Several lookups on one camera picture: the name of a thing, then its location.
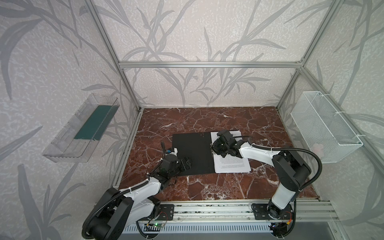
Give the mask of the folder white cover black inside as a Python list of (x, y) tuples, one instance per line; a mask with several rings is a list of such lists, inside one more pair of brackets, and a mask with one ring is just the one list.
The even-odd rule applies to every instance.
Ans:
[(184, 176), (215, 173), (211, 144), (217, 139), (217, 132), (174, 134), (172, 147), (178, 149), (178, 157), (191, 159), (192, 167)]

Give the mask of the printed sheet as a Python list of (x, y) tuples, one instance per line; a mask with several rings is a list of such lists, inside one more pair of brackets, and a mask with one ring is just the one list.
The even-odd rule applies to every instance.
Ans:
[(223, 158), (221, 155), (213, 152), (213, 160), (215, 173), (217, 174), (249, 173), (251, 171), (251, 166), (248, 159), (241, 159), (231, 155), (226, 155)]

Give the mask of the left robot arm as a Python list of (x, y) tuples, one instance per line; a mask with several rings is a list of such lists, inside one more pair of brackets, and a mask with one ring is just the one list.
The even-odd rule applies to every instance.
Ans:
[(159, 211), (156, 208), (160, 201), (154, 196), (164, 190), (171, 179), (191, 167), (191, 158), (180, 159), (176, 153), (165, 153), (142, 182), (121, 190), (109, 188), (84, 221), (83, 239), (117, 240), (126, 225), (142, 218), (158, 216)]

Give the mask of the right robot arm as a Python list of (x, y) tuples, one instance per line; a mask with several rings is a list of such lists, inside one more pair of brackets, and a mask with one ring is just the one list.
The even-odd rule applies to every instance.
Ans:
[(299, 152), (319, 160), (315, 153), (306, 149), (268, 148), (250, 144), (240, 136), (233, 136), (228, 130), (213, 134), (211, 149), (216, 156), (222, 158), (232, 156), (244, 160), (256, 160), (275, 169), (280, 183), (267, 206), (267, 213), (272, 219), (279, 219), (287, 210), (287, 206), (312, 183), (311, 180), (307, 180), (312, 170)]

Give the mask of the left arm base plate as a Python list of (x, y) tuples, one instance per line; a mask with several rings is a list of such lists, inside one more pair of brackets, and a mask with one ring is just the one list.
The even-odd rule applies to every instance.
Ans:
[(175, 205), (173, 204), (160, 204), (155, 205), (150, 219), (155, 219), (159, 221), (172, 221), (175, 213)]

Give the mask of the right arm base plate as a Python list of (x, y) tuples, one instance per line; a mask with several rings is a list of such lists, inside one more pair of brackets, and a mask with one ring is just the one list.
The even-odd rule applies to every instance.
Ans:
[(294, 210), (290, 204), (281, 210), (273, 204), (253, 203), (251, 205), (251, 210), (254, 214), (255, 220), (288, 221), (293, 218), (294, 213)]

